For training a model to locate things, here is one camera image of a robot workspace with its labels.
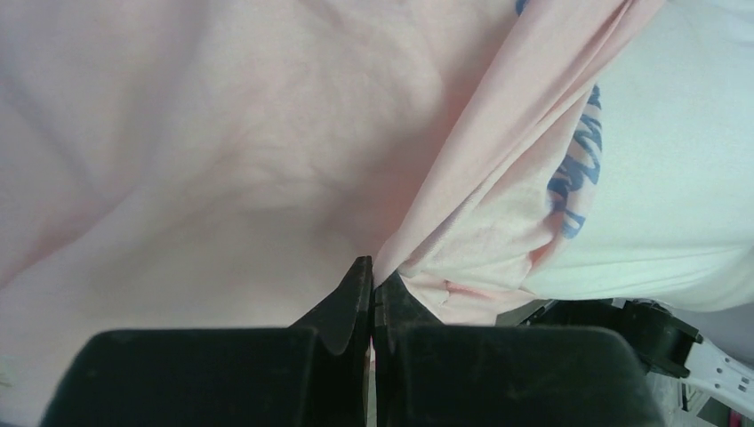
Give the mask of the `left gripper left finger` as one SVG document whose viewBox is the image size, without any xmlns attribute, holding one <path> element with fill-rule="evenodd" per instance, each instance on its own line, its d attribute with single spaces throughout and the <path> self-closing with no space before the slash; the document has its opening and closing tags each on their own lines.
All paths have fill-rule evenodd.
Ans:
<svg viewBox="0 0 754 427">
<path fill-rule="evenodd" d="M 44 426 L 363 426 L 373 274 L 359 257 L 285 328 L 120 329 L 93 336 Z"/>
</svg>

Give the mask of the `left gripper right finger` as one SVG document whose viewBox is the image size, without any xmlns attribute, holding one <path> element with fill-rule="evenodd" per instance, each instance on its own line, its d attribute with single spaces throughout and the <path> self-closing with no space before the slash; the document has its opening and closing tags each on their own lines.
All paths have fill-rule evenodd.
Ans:
<svg viewBox="0 0 754 427">
<path fill-rule="evenodd" d="M 661 426 L 628 343 L 592 326 L 448 326 L 375 288 L 380 426 Z"/>
</svg>

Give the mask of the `pink pillowcase with blue script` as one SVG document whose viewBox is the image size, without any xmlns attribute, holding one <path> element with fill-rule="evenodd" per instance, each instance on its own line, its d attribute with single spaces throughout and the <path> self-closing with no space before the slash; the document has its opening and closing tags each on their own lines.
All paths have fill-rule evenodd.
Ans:
<svg viewBox="0 0 754 427">
<path fill-rule="evenodd" d="M 4 1 L 1 418 L 116 327 L 287 323 L 370 254 L 446 323 L 533 300 L 574 131 L 658 1 Z"/>
</svg>

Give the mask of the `white pillow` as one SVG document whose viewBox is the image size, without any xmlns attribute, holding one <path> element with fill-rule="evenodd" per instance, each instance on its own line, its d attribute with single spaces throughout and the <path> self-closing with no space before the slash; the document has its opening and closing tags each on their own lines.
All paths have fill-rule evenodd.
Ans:
<svg viewBox="0 0 754 427">
<path fill-rule="evenodd" d="M 753 299 L 753 4 L 669 1 L 599 81 L 598 192 L 526 287 L 693 311 Z"/>
</svg>

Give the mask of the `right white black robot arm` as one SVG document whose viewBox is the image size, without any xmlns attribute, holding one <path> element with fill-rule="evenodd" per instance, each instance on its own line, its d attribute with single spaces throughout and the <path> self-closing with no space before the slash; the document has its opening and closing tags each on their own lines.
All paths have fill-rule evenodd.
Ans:
<svg viewBox="0 0 754 427">
<path fill-rule="evenodd" d="M 524 326 L 598 326 L 620 334 L 644 365 L 668 426 L 751 426 L 753 370 L 649 300 L 533 302 Z"/>
</svg>

